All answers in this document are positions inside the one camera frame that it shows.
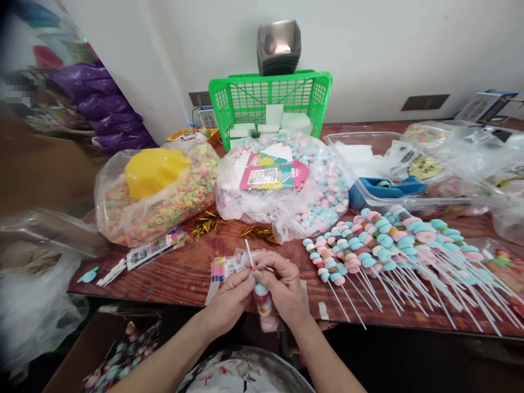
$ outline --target wall socket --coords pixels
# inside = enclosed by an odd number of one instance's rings
[[[209,96],[209,92],[193,92],[189,93],[189,98],[191,99],[191,102],[193,103],[193,106],[210,106],[211,104],[211,97]]]
[[[408,97],[403,111],[406,110],[431,110],[439,109],[448,99],[449,94],[438,94],[435,96],[411,96]]]

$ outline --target wooden table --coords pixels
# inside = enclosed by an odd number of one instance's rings
[[[366,123],[365,125],[372,127],[375,131],[402,133],[406,129],[406,126],[411,123],[414,123],[414,121],[378,122]],[[344,124],[326,124],[322,128],[321,134],[324,136],[332,133],[346,132],[348,130],[348,128],[344,129]],[[216,150],[221,157],[224,156],[225,151],[222,145],[217,145]],[[353,214],[348,212],[341,220],[348,221],[352,217]],[[191,228],[194,225],[195,219],[196,217],[188,220],[184,226],[187,229]],[[501,239],[494,232],[491,217],[488,215],[481,217],[460,217],[447,219],[446,221],[452,228],[460,230],[466,239],[474,237]],[[218,236],[215,231],[211,231],[198,242],[190,239],[186,241],[184,247],[169,252],[148,264],[143,269],[136,268],[132,271],[126,270],[107,287],[100,288],[95,285],[98,278],[104,277],[104,275],[128,253],[126,247],[115,245],[111,253],[104,260],[82,263],[71,280],[69,291],[119,300],[203,307],[210,285],[210,263],[215,257],[233,255],[237,247],[245,248],[244,239],[237,236],[239,230],[244,225],[246,224],[243,222],[221,224]],[[307,281],[309,308],[315,318],[320,318],[319,302],[324,302],[327,306],[327,313],[330,320],[346,321],[330,288],[317,276],[317,270],[311,263],[308,253],[302,245],[302,240],[290,241],[279,246],[267,244],[261,239],[253,239],[250,240],[249,244],[252,249],[273,249],[299,266],[301,278]],[[100,269],[98,271],[98,277],[94,282],[80,284],[76,282],[84,273],[95,266],[100,266]],[[418,308],[406,305],[404,308],[405,312],[399,317],[382,286],[377,283],[374,284],[374,287],[383,305],[383,313],[380,313],[377,307],[373,307],[373,310],[370,310],[355,289],[351,287],[350,284],[346,284],[349,296],[365,324],[415,329],[453,330],[444,312],[438,309],[430,314],[430,318],[427,318]],[[359,323],[342,289],[336,288],[336,291],[352,323]],[[427,304],[424,304],[424,306],[429,312]],[[454,312],[454,309],[449,303],[447,303],[447,308],[459,331],[478,333],[473,321],[465,312]],[[475,309],[473,312],[484,331],[488,334],[494,334],[495,332],[482,312]],[[498,322],[497,326],[505,336],[524,337],[524,331],[515,329],[507,321],[503,323]]]

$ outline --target fruit loop cereal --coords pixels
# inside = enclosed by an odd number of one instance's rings
[[[191,161],[178,179],[160,192],[142,199],[129,196],[124,174],[132,156],[141,150],[123,150],[97,176],[95,202],[100,232],[111,242],[139,247],[215,203],[219,158],[210,144],[192,140],[162,146],[180,150]]]

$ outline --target finger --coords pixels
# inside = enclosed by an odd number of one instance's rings
[[[274,268],[284,279],[292,280],[299,276],[299,268],[293,262],[285,260],[275,252],[258,254],[253,258],[253,262],[256,263],[259,269],[265,267]]]
[[[238,273],[233,273],[232,275],[229,275],[229,277],[225,280],[224,284],[220,288],[220,291],[224,292],[236,288],[243,281],[247,280],[251,274],[251,270],[244,269],[239,271]]]
[[[253,272],[253,276],[257,279],[258,282],[263,284],[270,292],[279,289],[286,289],[285,285],[281,283],[279,280],[277,280],[273,273],[267,270],[255,270]]]
[[[238,303],[243,303],[244,301],[248,302],[253,289],[255,289],[255,277],[251,274],[246,280],[230,290],[228,296],[232,296],[232,300]]]

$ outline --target pink card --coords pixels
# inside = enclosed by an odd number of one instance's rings
[[[249,166],[242,176],[240,189],[293,188],[300,186],[308,176],[308,167],[299,161]]]

